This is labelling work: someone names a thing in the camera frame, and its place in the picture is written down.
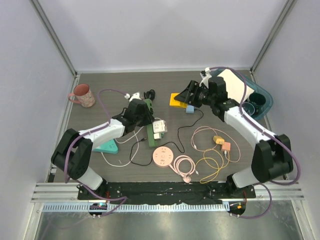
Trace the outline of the light blue charger plug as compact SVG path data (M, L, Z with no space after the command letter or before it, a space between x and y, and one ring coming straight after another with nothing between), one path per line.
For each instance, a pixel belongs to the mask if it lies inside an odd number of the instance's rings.
M195 112L195 107L192 105L187 105L185 111L187 114L193 114Z

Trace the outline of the yellow cube socket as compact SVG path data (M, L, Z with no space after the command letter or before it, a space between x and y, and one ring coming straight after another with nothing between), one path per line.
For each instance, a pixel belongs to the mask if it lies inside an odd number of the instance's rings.
M178 95L179 93L171 93L170 94L170 100L169 100L169 106L170 107L176 107L176 108L183 108L186 109L187 108L187 104L178 100L175 100L175 97Z

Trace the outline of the white cube adapter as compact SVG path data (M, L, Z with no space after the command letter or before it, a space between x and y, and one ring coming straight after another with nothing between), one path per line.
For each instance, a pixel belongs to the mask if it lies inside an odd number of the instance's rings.
M168 131L167 123L165 120L156 120L152 123L154 134L164 134Z

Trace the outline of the small white charger plug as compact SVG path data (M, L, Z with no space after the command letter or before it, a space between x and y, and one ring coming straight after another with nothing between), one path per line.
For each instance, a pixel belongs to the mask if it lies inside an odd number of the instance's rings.
M160 139L162 138L162 134L161 134L161 133L154 133L154 134L153 134L153 138L154 138L155 140L160 140Z

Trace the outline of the green power strip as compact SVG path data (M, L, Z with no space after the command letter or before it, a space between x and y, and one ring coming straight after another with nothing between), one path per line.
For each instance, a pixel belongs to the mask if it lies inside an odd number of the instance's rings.
M148 107L149 112L150 112L150 119L151 119L150 124L146 125L148 145L149 145L150 148L155 148L155 147L157 147L159 145L159 143L158 143L159 139L158 140L154 139L154 132L153 132L152 123L154 121L162 120L162 119L154 117L154 108L153 108L153 103L152 103L151 99L146 98L146 99L144 99L144 102L147 104L147 107Z

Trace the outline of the teal triangular socket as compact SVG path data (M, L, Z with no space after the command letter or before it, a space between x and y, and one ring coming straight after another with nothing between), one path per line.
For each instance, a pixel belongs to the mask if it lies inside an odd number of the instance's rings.
M107 154L117 154L119 152L118 146L114 139L109 140L100 146L92 150L93 152L107 153Z

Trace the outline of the pink round socket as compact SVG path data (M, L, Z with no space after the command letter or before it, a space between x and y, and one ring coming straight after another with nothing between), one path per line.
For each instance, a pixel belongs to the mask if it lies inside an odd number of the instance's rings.
M168 167L173 162L173 160L174 154L169 147L157 147L152 153L153 163L160 168Z

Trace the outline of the yellow charger plug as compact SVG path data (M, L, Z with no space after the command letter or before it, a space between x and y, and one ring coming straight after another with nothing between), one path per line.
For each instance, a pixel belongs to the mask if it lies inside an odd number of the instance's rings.
M218 135L215 135L213 137L213 141L217 144L217 145L223 145L225 143L225 140L221 137L221 136L218 136Z

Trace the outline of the pink charger plug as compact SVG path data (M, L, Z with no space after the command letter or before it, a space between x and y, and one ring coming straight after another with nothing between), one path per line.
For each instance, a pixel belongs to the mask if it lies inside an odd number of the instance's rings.
M221 145L221 151L224 152L225 154L227 152L229 152L231 150L231 143L230 142L224 142L222 145Z

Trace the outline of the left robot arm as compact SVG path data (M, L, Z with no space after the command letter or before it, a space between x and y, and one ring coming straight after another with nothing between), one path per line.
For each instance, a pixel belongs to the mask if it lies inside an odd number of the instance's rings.
M51 163L66 171L71 179L87 186L93 198L102 199L107 192L106 180L89 167L92 151L133 132L136 127L152 124L155 120L152 107L150 99L135 98L122 113L104 124L82 131L66 130L52 154Z

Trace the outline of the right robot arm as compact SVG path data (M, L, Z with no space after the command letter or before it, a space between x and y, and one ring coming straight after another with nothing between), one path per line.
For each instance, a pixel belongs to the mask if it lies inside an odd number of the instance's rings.
M238 197L247 186L269 182L293 171L290 139L263 128L236 100L229 98L222 77L210 77L207 84L192 80L174 99L196 108L209 106L215 116L237 130L253 147L251 165L227 177L225 190L230 197Z

